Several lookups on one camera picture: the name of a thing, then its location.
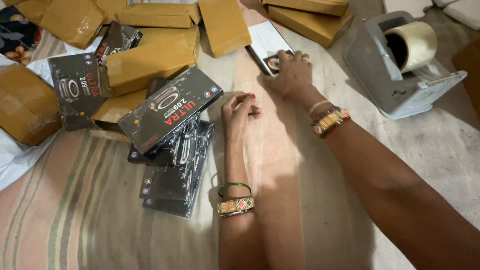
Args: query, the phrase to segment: green bangle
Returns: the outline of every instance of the green bangle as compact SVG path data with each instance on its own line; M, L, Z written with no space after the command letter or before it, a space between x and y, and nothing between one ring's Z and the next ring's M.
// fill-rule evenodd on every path
M252 189L246 185L246 184L242 184L242 183L229 183L229 184L225 184L223 185L223 187L221 187L219 190L218 190L218 195L223 198L223 195L220 194L220 191L222 191L222 189L226 188L227 186L231 186L231 185L242 185L242 186L245 186L248 188L248 190L250 190L250 194L252 194Z

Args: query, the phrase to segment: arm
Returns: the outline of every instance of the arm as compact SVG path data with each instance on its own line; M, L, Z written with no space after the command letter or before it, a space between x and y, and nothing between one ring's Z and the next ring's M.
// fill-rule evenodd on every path
M255 95L233 96L222 107L225 130L225 184L248 185L243 160L243 141L249 122L260 119L262 109L254 106ZM249 197L244 186L229 186L222 190L224 201ZM268 269L263 236L255 211L220 221L219 264L221 270Z
M326 100L311 84L312 65L301 53L293 61L284 54L281 75L266 78L267 85L306 111ZM311 118L331 107L318 107ZM373 222L415 267L480 267L479 230L387 147L353 121L337 126L326 142Z

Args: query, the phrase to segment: packing tape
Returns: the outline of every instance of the packing tape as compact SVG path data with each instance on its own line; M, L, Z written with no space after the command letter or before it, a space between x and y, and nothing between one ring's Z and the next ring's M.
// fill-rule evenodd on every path
M435 58L437 35L426 23L414 22L392 28L384 34L401 73L422 68Z

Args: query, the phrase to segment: tape roll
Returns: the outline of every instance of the tape roll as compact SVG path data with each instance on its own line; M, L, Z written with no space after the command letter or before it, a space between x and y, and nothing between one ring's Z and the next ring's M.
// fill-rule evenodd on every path
M426 23L414 22L387 30L384 34L401 73L422 68L435 58L437 35Z

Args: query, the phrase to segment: floor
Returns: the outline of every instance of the floor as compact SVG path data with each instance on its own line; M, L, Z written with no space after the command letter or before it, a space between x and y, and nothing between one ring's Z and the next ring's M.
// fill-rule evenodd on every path
M248 25L268 19L258 0L240 0ZM381 0L352 1L353 26L331 49L276 25L294 49L311 56L314 84L393 150L464 217L480 228L480 121L463 85L426 113L383 117L345 65L363 19ZM478 32L439 9L422 20L439 38L437 59L452 56ZM258 83L244 49L213 59L205 31L199 67L226 91L253 92L265 117L249 127L246 165L275 269L412 269L373 225L308 117ZM193 217L141 208L143 165L126 161L129 144L63 132L20 180L0 192L0 267L5 270L217 269L217 185L223 181L221 102L202 118L217 124Z

